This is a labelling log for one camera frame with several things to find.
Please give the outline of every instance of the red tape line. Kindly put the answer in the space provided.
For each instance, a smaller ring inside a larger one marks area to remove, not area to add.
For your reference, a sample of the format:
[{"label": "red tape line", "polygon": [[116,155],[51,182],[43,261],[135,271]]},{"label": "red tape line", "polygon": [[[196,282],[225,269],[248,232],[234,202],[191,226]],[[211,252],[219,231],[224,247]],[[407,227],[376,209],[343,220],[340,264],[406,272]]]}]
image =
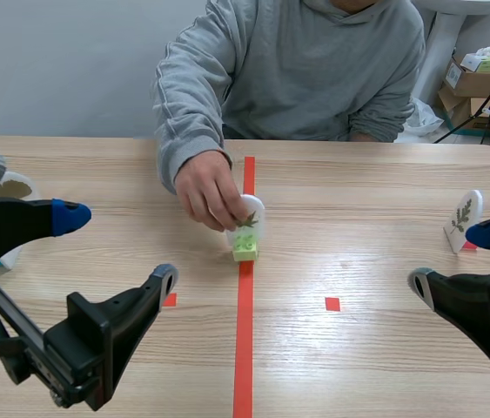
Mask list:
[{"label": "red tape line", "polygon": [[[255,164],[254,157],[245,157],[244,194],[255,193]],[[246,261],[238,268],[233,418],[252,418],[253,315],[254,261]]]}]

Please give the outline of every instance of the green plant drawing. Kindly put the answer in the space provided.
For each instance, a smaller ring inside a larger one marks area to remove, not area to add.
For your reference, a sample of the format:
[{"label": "green plant drawing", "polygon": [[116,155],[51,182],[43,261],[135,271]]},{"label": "green plant drawing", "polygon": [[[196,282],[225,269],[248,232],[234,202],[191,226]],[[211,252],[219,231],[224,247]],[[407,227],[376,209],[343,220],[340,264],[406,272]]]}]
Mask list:
[{"label": "green plant drawing", "polygon": [[246,221],[241,222],[240,220],[236,220],[236,224],[239,228],[253,228],[258,223],[257,220],[254,220],[255,216],[256,212],[253,212],[252,215],[249,215]]},{"label": "green plant drawing", "polygon": [[473,204],[473,200],[469,199],[467,204],[463,207],[463,209],[457,210],[457,222],[452,221],[453,231],[450,232],[452,235],[455,230],[458,230],[460,233],[465,232],[465,227],[463,224],[466,224],[469,221],[469,214],[471,213],[471,205]]}]

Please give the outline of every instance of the white card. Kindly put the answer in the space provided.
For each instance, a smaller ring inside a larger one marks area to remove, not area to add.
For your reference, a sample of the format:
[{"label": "white card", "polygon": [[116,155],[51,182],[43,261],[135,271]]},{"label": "white card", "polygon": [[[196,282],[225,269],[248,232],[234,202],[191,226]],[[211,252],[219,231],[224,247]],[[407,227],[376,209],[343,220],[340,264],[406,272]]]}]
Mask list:
[{"label": "white card", "polygon": [[265,208],[262,200],[249,194],[244,194],[242,198],[251,216],[244,226],[237,228],[234,232],[226,232],[230,246],[233,246],[239,235],[252,235],[257,242],[264,238]]},{"label": "white card", "polygon": [[482,218],[484,199],[478,190],[473,190],[465,195],[457,205],[452,216],[444,226],[447,240],[454,253],[461,251],[467,243],[465,233],[471,226],[477,225]]}]

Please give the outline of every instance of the screw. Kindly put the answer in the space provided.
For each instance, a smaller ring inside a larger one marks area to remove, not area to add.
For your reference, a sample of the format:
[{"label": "screw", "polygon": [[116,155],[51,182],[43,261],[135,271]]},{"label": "screw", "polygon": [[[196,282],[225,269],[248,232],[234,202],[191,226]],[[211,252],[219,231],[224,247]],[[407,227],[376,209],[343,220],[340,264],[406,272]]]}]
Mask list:
[{"label": "screw", "polygon": [[55,404],[60,408],[67,408],[67,404],[64,399],[54,390],[50,390],[51,399],[55,402]]}]

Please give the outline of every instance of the small green box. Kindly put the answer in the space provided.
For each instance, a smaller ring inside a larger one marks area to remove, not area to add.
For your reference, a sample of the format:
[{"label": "small green box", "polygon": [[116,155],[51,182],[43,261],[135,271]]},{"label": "small green box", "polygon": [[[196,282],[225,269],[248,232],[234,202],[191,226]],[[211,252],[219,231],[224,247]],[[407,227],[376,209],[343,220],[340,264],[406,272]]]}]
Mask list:
[{"label": "small green box", "polygon": [[237,262],[258,260],[258,246],[252,235],[239,235],[235,239],[233,258]]}]

